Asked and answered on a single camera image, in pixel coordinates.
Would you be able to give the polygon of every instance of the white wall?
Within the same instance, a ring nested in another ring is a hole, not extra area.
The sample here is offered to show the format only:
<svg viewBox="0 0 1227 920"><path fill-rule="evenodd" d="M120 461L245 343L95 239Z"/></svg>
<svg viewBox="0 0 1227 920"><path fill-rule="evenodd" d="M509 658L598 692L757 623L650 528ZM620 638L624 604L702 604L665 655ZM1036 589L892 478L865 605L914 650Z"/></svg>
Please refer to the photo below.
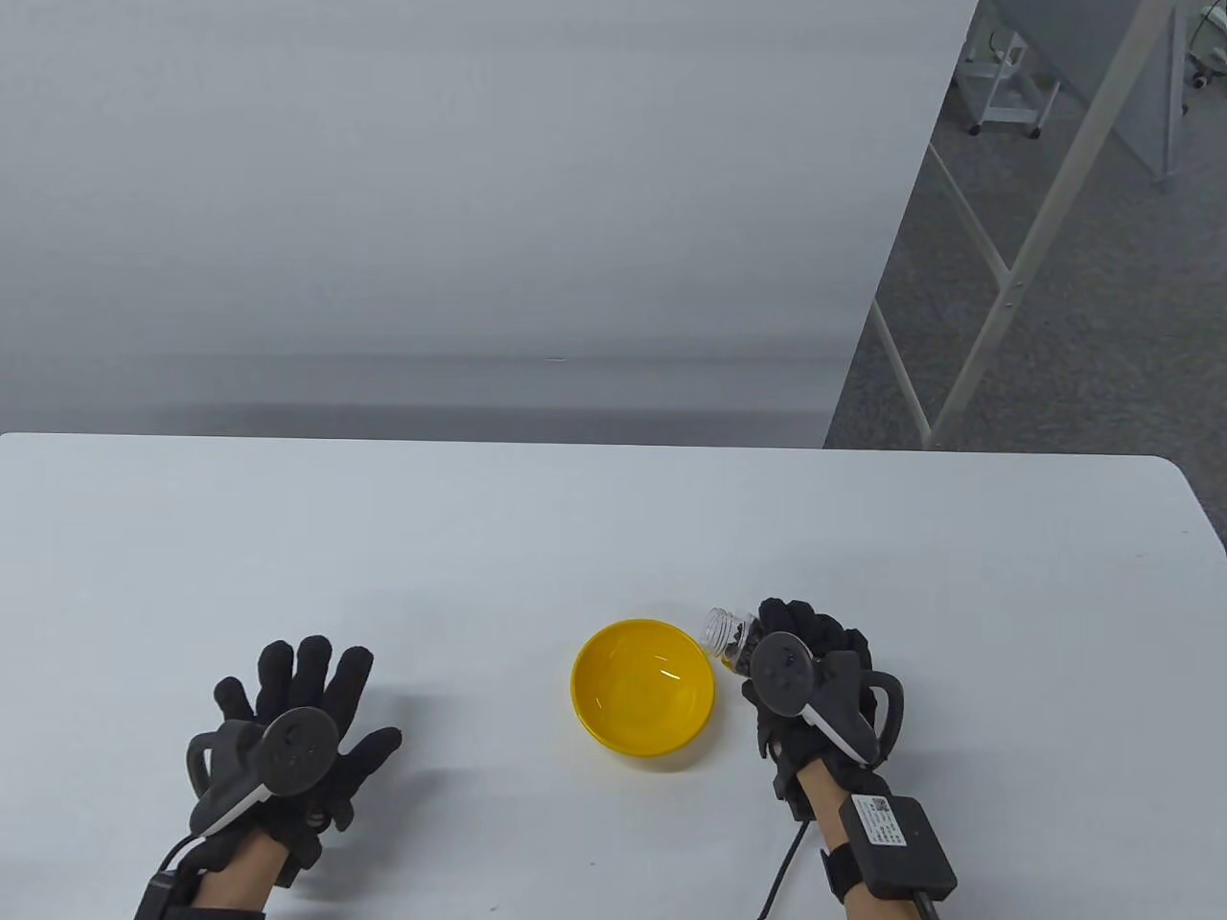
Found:
<svg viewBox="0 0 1227 920"><path fill-rule="evenodd" d="M7 0L0 431L821 443L971 7Z"/></svg>

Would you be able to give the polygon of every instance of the white metal leg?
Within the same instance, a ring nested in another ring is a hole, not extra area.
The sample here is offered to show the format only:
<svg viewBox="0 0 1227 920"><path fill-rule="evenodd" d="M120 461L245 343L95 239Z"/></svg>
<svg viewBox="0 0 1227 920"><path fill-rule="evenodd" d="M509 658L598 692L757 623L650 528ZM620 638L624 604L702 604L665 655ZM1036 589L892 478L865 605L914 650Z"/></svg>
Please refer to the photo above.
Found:
<svg viewBox="0 0 1227 920"><path fill-rule="evenodd" d="M947 195L955 204L955 209L958 211L963 226L977 244L977 249L993 271L993 276L999 285L999 291L993 307L989 309L988 318L980 326L980 332L975 337L974 345L972 345L971 353L963 362L963 367L958 372L958 377L947 394L946 401L942 404L941 411L937 413L937 418L933 422L931 428L920 407L920 400L917 397L915 388L912 385L886 319L882 316L876 301L870 304L870 318L886 347L891 368L894 370L903 389L908 410L917 423L917 428L920 432L920 442L925 449L940 447L942 440L950 435L955 424L962 418L967 404L972 399L972 394L975 393L975 388L984 377L984 370L989 361L1001 343L1006 330L1010 328L1010 323L1018 312L1018 305L1023 296L1026 296L1027 289L1034 281L1036 274L1039 271L1039 266L1048 254L1048 249L1056 238L1056 233L1065 216L1069 213L1074 199L1086 182L1087 173L1090 173L1094 158L1103 147L1108 132L1117 120L1117 114L1120 112L1125 98L1134 86L1134 81L1146 65L1151 47L1166 28L1175 1L1141 0L1139 4L1129 29L1120 47L1117 49L1112 64L1108 66L1103 83L1099 86L1094 98L1091 99L1086 118L1082 119L1082 125L1074 137L1069 153L1066 153L1052 188L1049 188L1048 194L1044 196L1044 201L1039 206L1039 212L1036 215L1031 229L1027 231L1027 237L1018 250L1017 258L1014 260L1014 265L1009 269L1006 269L1005 261L972 210L971 204L968 204L962 191L958 190L950 171L946 169L941 157L937 156L930 145L930 152L937 162L947 186L950 186L946 189Z"/></svg>
<svg viewBox="0 0 1227 920"><path fill-rule="evenodd" d="M903 399L908 404L912 421L917 423L920 432L920 439L928 440L929 420L925 417L924 406L920 405L920 397L917 396L915 388L912 385L908 369L903 366L903 356L899 355L899 350L894 345L894 336L891 335L891 329L886 325L886 318L882 315L882 308L877 305L876 297L869 304L869 316L874 320L874 329L877 330L877 336L882 340L882 347L886 348L886 358L891 362L891 370L894 372L894 379L899 381L899 389L903 390Z"/></svg>
<svg viewBox="0 0 1227 920"><path fill-rule="evenodd" d="M1001 88L1001 81L1007 76L1011 76L1017 66L1017 63L1021 61L1022 54L1027 49L1026 44L1020 47L1018 43L1022 39L1020 39L1017 34L1010 36L1010 45L1001 55L1001 60L998 61L996 70L993 74L993 82L989 83L988 94L984 97L984 108L975 113L975 124L982 125L988 120L989 113L994 108L993 101L996 98L998 90Z"/></svg>
<svg viewBox="0 0 1227 920"><path fill-rule="evenodd" d="M1061 91L1060 81L1053 83L1053 88L1048 91L1048 99L1044 101L1044 107L1039 110L1039 118L1036 119L1036 130L1038 131L1044 126L1044 121L1053 112L1053 105L1056 103L1056 96Z"/></svg>
<svg viewBox="0 0 1227 920"><path fill-rule="evenodd" d="M950 199L950 204L955 206L955 212L958 215L958 220L963 222L963 228L972 238L972 242L975 244L980 255L984 256L984 261L988 264L989 271L993 272L993 280L998 282L998 287L1001 287L1010 277L1010 266L1005 264L1005 259L1001 258L1001 253L999 253L996 245L994 245L989 232L984 229L984 224L980 223L980 218L972 209L972 204L963 196L963 190L958 188L958 183L955 182L955 177L951 175L950 169L946 168L946 161L941 158L941 155L937 153L933 144L929 145L929 156L931 156L933 162L937 164L937 172L942 178L941 190L946 193L946 197Z"/></svg>

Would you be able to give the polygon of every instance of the black cable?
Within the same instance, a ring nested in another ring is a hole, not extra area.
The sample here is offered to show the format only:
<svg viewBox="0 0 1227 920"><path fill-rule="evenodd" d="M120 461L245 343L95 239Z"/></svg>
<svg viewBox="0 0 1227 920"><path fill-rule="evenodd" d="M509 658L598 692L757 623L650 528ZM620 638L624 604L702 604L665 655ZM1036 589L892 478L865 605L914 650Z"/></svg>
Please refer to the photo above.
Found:
<svg viewBox="0 0 1227 920"><path fill-rule="evenodd" d="M788 848L788 853L784 854L784 861L779 864L779 871L775 873L775 881L771 883L771 891L767 892L767 900L763 903L763 909L758 911L758 920L767 920L767 914L771 913L771 905L775 903L775 894L779 892L779 886L784 881L784 873L788 872L789 865L793 862L793 856L796 855L796 849L801 845L801 838L805 837L805 832L810 829L811 821L802 821L800 829L796 832L796 837L793 838L793 845Z"/></svg>
<svg viewBox="0 0 1227 920"><path fill-rule="evenodd" d="M917 905L917 910L920 911L920 920L941 920L937 916L937 908L933 905L933 898L930 898L924 892L917 892L912 895L912 903Z"/></svg>
<svg viewBox="0 0 1227 920"><path fill-rule="evenodd" d="M162 860L162 865L157 867L157 871L166 872L166 867L171 865L171 860L173 860L179 854L179 850L182 850L184 846L187 846L195 839L196 839L195 834L188 834L185 838L179 840L179 843L172 846L171 851L166 855L166 859Z"/></svg>

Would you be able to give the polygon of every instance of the yellow bowl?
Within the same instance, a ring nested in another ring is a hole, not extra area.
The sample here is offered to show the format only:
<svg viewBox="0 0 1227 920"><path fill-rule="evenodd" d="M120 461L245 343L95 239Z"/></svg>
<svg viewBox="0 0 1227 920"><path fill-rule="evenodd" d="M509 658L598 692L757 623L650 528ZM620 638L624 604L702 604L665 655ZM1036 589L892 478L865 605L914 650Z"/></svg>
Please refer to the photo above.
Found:
<svg viewBox="0 0 1227 920"><path fill-rule="evenodd" d="M663 757L702 734L715 708L715 675L677 627L625 619L580 649L571 702L588 734L611 751Z"/></svg>

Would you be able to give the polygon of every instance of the wrist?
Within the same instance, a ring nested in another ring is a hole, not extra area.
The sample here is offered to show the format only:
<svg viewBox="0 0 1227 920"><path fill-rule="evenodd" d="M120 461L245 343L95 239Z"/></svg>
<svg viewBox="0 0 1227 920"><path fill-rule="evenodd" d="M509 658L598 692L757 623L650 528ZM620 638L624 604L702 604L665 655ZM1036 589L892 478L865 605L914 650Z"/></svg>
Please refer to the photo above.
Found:
<svg viewBox="0 0 1227 920"><path fill-rule="evenodd" d="M848 843L848 833L839 818L839 806L848 800L848 790L836 783L831 770L822 761L815 761L800 769L796 780L800 783L805 797L810 801L827 849L833 850Z"/></svg>
<svg viewBox="0 0 1227 920"><path fill-rule="evenodd" d="M266 833L253 830L226 868L205 873L191 905L263 911L288 855L290 850Z"/></svg>

